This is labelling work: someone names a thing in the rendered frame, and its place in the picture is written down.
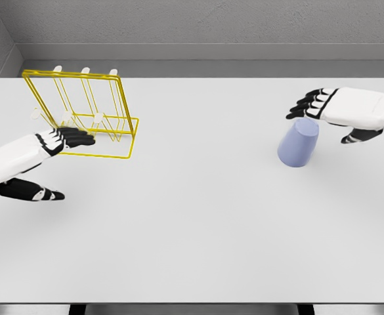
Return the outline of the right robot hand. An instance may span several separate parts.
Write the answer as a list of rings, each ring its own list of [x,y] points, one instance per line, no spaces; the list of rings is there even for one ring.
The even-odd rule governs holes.
[[[352,87],[315,89],[296,102],[286,119],[297,117],[351,127],[342,144],[366,142],[384,131],[384,93]]]

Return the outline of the lavender blue cup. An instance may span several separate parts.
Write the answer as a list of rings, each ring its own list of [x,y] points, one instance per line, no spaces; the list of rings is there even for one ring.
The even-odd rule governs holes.
[[[303,167],[311,159],[319,135],[317,122],[299,118],[282,139],[277,154],[281,162],[290,167]]]

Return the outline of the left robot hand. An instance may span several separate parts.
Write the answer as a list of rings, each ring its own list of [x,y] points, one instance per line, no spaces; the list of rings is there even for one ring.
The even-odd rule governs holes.
[[[18,178],[68,148],[91,146],[95,138],[76,127],[30,134],[0,147],[0,196],[23,201],[60,201],[65,195]]]

